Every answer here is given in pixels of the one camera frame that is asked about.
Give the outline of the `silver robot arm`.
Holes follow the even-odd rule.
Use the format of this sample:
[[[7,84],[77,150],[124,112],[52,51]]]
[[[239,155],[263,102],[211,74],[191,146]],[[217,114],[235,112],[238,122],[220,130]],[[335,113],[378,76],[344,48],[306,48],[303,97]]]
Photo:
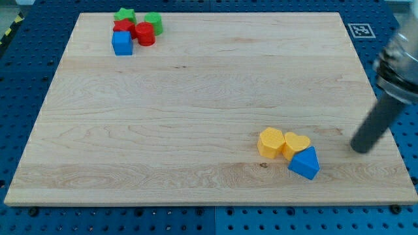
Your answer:
[[[377,85],[400,102],[417,102],[417,1],[375,60]]]

